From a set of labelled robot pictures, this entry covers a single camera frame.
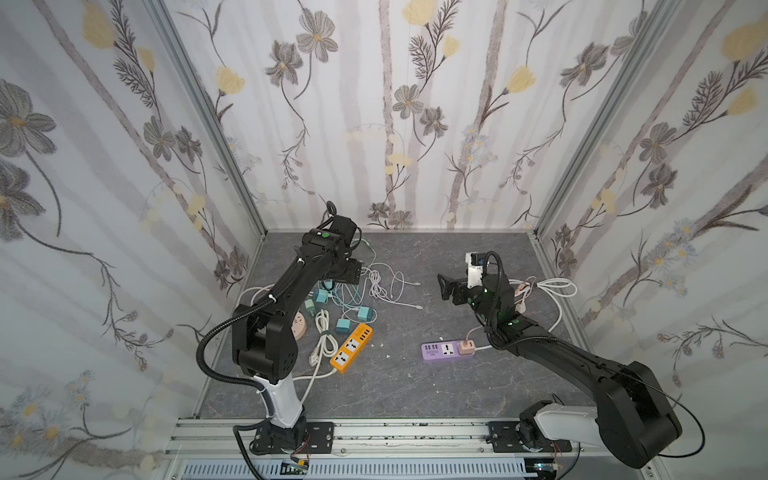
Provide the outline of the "pink USB charger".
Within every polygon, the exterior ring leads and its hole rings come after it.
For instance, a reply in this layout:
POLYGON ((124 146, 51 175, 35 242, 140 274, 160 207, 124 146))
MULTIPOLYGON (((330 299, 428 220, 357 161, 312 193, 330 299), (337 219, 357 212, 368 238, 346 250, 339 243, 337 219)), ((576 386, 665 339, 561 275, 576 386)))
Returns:
POLYGON ((471 356, 476 352, 476 345, 473 340, 462 340, 458 343, 458 352, 462 356, 471 356))

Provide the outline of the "orange power strip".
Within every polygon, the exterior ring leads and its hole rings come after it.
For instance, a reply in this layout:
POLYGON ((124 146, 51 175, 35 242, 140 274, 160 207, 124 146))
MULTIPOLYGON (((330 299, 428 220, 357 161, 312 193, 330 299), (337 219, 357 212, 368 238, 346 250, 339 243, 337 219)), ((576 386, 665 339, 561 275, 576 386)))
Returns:
POLYGON ((373 329, 368 324, 359 324, 331 357, 332 368, 339 374, 344 374, 372 337, 373 329))

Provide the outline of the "round beige power strip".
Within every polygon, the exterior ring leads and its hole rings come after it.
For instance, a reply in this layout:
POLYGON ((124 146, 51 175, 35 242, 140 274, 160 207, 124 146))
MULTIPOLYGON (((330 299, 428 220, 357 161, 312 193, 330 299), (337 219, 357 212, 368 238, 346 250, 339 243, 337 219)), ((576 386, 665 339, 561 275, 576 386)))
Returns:
POLYGON ((305 316, 301 312, 297 312, 294 316, 291 330, 296 340, 300 340, 306 335, 308 325, 305 316))

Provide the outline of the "light green USB charger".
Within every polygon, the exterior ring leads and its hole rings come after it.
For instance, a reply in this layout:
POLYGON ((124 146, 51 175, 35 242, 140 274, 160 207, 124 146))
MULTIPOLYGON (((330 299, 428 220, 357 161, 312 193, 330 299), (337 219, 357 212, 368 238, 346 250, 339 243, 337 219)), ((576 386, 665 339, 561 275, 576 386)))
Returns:
POLYGON ((311 299, 306 299, 304 301, 304 308, 310 318, 313 318, 316 315, 317 309, 315 303, 311 299))

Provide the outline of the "aluminium rail frame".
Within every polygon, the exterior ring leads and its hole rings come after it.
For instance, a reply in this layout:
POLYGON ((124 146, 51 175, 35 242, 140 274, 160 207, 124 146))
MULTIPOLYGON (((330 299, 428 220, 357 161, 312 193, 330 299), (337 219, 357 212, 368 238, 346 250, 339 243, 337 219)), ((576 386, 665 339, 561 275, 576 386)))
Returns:
MULTIPOLYGON (((158 479, 249 479, 233 434, 237 419, 180 420, 158 479)), ((666 479, 658 462, 638 470, 585 443, 530 453, 495 435, 485 418, 335 419, 300 467, 286 454, 255 456, 264 479, 666 479)))

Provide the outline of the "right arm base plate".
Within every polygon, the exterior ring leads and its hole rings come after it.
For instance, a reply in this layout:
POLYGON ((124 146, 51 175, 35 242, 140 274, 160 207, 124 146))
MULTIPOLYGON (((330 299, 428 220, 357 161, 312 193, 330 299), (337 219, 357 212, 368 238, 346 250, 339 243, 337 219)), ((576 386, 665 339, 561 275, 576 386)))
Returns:
POLYGON ((549 440, 532 421, 491 421, 487 442, 495 453, 570 453, 569 441, 549 440))

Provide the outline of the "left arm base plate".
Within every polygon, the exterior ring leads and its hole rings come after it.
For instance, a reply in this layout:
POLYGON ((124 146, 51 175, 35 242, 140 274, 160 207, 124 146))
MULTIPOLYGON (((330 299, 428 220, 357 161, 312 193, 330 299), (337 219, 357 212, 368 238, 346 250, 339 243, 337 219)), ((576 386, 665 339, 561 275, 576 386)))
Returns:
POLYGON ((299 421, 291 428, 277 427, 267 422, 256 429, 248 449, 255 455, 330 454, 334 432, 333 422, 299 421))

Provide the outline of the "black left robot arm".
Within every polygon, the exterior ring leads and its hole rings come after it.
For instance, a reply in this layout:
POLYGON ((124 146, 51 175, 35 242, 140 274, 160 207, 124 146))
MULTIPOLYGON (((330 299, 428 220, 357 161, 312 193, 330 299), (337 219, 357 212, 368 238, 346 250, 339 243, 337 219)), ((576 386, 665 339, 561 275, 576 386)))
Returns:
POLYGON ((294 317, 319 282, 359 283, 362 263, 353 253, 361 239, 358 225, 328 201, 324 220, 302 236, 295 259, 273 286, 253 305, 237 307, 231 318, 203 336, 195 354, 198 368, 212 380, 255 388, 271 425, 295 427, 303 404, 292 378, 298 358, 294 317), (227 329, 232 331, 232 361, 241 368, 241 377, 219 373, 205 359, 208 343, 227 329))

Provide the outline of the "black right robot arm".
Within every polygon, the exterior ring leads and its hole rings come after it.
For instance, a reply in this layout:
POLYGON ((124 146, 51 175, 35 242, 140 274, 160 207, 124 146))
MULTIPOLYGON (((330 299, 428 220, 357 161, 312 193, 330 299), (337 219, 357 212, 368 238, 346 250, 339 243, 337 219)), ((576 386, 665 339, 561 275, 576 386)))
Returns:
POLYGON ((560 441, 601 447, 640 469, 683 434, 682 403, 667 394, 646 365, 622 364, 569 343, 521 311, 522 295, 494 251, 471 253, 466 277, 438 275, 443 300, 468 306, 489 346, 535 362, 576 386, 593 402, 575 407, 542 400, 518 417, 514 438, 528 451, 560 441))

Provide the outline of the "teal usb charger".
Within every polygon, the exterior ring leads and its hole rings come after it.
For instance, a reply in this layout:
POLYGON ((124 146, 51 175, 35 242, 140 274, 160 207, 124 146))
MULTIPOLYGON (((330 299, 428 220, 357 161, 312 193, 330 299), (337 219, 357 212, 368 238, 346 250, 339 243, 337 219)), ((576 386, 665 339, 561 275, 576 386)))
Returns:
POLYGON ((370 307, 360 306, 357 309, 356 318, 361 322, 369 322, 373 319, 374 312, 370 307))
POLYGON ((351 331, 351 321, 345 318, 337 320, 335 325, 335 332, 341 335, 349 334, 351 331))

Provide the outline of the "purple power strip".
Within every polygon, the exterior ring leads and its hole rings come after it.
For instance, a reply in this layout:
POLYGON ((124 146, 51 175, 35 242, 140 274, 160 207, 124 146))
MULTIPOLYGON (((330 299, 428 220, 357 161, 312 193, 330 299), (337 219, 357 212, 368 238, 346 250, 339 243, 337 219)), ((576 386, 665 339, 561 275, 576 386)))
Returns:
POLYGON ((458 343, 460 341, 462 340, 423 343, 420 346, 423 361, 426 363, 437 363, 473 357, 475 354, 471 356, 462 356, 459 354, 458 343))

